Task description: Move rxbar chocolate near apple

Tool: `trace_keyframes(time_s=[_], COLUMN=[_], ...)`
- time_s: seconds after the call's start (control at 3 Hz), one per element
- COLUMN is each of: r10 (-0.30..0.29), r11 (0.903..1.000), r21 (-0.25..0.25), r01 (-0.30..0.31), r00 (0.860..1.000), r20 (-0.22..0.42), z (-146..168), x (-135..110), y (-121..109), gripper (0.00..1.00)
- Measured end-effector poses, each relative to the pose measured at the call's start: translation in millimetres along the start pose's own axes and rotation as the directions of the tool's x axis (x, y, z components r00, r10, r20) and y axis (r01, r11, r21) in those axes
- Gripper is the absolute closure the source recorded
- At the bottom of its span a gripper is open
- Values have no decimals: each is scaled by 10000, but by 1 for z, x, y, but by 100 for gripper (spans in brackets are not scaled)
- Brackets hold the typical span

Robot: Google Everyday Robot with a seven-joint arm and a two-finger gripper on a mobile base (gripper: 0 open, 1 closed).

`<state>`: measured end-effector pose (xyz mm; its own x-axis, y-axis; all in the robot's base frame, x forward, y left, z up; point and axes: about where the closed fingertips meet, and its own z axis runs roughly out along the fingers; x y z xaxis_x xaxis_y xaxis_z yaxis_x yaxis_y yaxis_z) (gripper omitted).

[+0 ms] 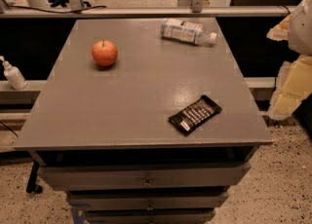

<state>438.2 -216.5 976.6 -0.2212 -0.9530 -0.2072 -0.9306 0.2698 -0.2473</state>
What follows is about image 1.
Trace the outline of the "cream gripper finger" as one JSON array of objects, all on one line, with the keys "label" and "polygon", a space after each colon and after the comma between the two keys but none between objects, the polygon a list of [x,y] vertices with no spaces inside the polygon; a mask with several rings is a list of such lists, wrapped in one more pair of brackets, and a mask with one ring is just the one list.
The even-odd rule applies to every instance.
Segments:
[{"label": "cream gripper finger", "polygon": [[291,15],[288,15],[282,19],[278,24],[276,24],[268,31],[266,37],[274,41],[287,41],[289,39],[288,32],[290,28],[291,17]]},{"label": "cream gripper finger", "polygon": [[300,55],[294,62],[285,61],[278,73],[267,115],[285,120],[312,94],[312,56]]}]

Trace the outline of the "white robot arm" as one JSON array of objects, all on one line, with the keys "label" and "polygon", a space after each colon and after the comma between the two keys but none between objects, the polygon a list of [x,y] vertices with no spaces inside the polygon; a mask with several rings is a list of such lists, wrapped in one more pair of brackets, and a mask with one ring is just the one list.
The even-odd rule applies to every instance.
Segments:
[{"label": "white robot arm", "polygon": [[266,37],[286,40],[289,48],[299,54],[296,61],[282,64],[267,111],[271,119],[285,120],[312,94],[312,0],[302,0]]}]

